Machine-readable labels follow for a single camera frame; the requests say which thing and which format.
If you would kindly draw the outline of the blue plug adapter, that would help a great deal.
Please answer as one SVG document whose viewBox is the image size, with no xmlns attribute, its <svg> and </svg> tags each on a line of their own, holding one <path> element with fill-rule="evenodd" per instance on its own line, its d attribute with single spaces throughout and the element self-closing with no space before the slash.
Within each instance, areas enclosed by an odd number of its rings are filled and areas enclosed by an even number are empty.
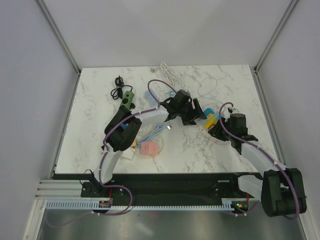
<svg viewBox="0 0 320 240">
<path fill-rule="evenodd" d="M 206 109 L 203 111 L 203 113 L 204 113 L 205 116 L 208 118 L 209 115 L 214 115 L 214 114 L 215 114 L 215 111 L 214 111 L 212 108 L 208 107 L 208 108 L 206 108 Z"/>
</svg>

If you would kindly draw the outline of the yellow cube socket hub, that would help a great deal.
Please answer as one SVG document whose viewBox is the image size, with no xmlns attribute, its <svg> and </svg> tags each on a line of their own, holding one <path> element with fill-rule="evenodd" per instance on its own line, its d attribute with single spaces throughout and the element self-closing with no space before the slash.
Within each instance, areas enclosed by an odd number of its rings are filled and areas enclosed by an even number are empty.
<svg viewBox="0 0 320 240">
<path fill-rule="evenodd" d="M 219 121 L 219 115 L 218 114 L 212 114 L 210 113 L 208 116 L 208 121 L 205 123 L 205 128 L 210 129 L 212 126 L 216 125 Z"/>
</svg>

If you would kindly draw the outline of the teal power strip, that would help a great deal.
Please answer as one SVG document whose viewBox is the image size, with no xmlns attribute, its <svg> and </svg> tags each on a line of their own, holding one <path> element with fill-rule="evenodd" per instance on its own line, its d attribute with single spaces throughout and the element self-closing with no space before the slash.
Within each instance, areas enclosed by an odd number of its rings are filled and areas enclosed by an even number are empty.
<svg viewBox="0 0 320 240">
<path fill-rule="evenodd" d="M 170 98 L 173 98 L 176 95 L 176 92 L 173 90 L 170 90 L 167 94 Z"/>
</svg>

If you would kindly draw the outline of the light blue power strip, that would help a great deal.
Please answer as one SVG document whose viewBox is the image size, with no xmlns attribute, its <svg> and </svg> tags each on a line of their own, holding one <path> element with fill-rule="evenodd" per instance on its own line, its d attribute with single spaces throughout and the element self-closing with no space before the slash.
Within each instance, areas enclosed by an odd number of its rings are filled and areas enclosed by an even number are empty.
<svg viewBox="0 0 320 240">
<path fill-rule="evenodd" d="M 156 93 L 152 89 L 147 90 L 144 93 L 144 95 L 147 98 L 148 102 L 150 103 L 151 107 L 157 107 L 158 106 L 158 102 L 157 102 L 158 97 L 157 97 Z"/>
</svg>

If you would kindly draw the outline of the pink cube socket adapter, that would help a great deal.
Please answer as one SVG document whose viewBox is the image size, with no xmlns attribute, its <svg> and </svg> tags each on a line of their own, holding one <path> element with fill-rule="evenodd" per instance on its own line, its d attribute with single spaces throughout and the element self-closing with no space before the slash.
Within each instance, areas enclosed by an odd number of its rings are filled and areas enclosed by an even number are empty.
<svg viewBox="0 0 320 240">
<path fill-rule="evenodd" d="M 158 154 L 159 146 L 156 142 L 145 141 L 141 143 L 140 153 L 146 156 L 156 156 Z"/>
</svg>

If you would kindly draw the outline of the yellow charger plug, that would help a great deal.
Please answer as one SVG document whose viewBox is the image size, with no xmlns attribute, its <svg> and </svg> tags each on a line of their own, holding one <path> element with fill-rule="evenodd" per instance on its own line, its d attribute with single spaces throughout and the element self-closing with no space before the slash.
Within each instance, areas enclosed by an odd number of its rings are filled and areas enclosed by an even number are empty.
<svg viewBox="0 0 320 240">
<path fill-rule="evenodd" d="M 136 142 L 133 142 L 130 147 L 134 149 L 134 148 L 136 147 L 136 145 L 137 145 L 137 143 L 136 143 Z"/>
</svg>

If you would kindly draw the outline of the green power strip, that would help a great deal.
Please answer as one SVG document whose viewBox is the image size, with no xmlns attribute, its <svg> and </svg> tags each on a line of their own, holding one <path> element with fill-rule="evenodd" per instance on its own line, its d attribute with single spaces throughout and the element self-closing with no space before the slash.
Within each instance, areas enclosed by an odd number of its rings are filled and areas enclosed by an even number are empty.
<svg viewBox="0 0 320 240">
<path fill-rule="evenodd" d="M 120 106 L 125 106 L 128 110 L 132 110 L 134 109 L 136 106 L 133 103 L 133 99 L 134 99 L 135 94 L 128 90 L 126 91 L 123 96 L 122 96 L 122 101 Z"/>
</svg>

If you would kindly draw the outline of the blue cube socket adapter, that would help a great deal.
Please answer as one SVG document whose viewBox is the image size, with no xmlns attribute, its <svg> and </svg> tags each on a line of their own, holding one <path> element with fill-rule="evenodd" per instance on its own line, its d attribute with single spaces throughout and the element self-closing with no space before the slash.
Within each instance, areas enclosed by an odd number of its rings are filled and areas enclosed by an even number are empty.
<svg viewBox="0 0 320 240">
<path fill-rule="evenodd" d="M 126 128 L 129 126 L 129 124 L 128 124 L 128 123 L 122 123 L 120 126 L 121 126 L 123 129 L 126 129 Z"/>
</svg>

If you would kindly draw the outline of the white charger block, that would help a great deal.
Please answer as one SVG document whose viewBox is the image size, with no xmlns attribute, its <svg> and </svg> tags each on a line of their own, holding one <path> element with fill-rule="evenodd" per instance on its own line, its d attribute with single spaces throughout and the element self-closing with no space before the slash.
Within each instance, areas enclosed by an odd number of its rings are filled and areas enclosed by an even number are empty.
<svg viewBox="0 0 320 240">
<path fill-rule="evenodd" d="M 130 150 L 127 149 L 126 151 L 124 151 L 121 155 L 121 157 L 125 160 L 129 160 L 131 161 L 133 159 L 134 153 Z"/>
</svg>

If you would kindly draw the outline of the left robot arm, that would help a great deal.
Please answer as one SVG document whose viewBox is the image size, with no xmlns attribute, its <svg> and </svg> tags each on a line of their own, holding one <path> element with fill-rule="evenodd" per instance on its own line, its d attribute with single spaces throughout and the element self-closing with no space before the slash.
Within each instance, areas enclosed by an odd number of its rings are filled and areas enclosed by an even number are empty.
<svg viewBox="0 0 320 240">
<path fill-rule="evenodd" d="M 184 126 L 196 124 L 197 119 L 207 117 L 197 98 L 192 98 L 185 90 L 179 90 L 174 97 L 158 102 L 153 108 L 132 112 L 120 106 L 117 113 L 106 126 L 102 141 L 104 155 L 94 172 L 97 179 L 92 191 L 99 197 L 110 191 L 109 181 L 113 177 L 115 166 L 123 152 L 131 147 L 141 127 L 157 123 L 166 123 L 179 117 Z"/>
</svg>

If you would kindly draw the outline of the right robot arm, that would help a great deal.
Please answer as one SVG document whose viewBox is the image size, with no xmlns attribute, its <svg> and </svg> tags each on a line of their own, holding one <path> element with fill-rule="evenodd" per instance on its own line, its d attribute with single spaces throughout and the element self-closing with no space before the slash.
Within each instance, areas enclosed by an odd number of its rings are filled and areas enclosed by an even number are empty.
<svg viewBox="0 0 320 240">
<path fill-rule="evenodd" d="M 229 184 L 229 191 L 235 197 L 248 193 L 262 204 L 267 216 L 284 216 L 296 219 L 307 210 L 302 173 L 276 160 L 261 147 L 258 139 L 248 133 L 245 114 L 232 113 L 228 119 L 221 118 L 208 134 L 230 142 L 241 156 L 257 169 L 261 178 L 242 175 Z"/>
</svg>

